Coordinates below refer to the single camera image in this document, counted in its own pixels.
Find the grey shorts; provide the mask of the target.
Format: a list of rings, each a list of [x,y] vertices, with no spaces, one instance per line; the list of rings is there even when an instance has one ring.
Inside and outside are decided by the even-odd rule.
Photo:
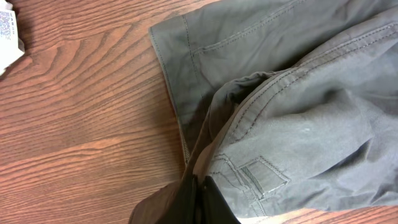
[[[181,180],[138,203],[156,223],[183,179],[240,223],[397,204],[397,1],[218,1],[149,29],[180,129]]]

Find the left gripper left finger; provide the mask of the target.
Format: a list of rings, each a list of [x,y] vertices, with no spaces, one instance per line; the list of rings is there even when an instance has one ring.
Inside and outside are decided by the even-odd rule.
[[[194,224],[197,187],[196,175],[183,179],[171,204],[156,224]]]

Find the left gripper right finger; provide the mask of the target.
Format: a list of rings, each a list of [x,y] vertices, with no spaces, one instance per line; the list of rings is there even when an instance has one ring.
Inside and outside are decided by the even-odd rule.
[[[200,208],[203,224],[240,224],[210,176],[201,185]]]

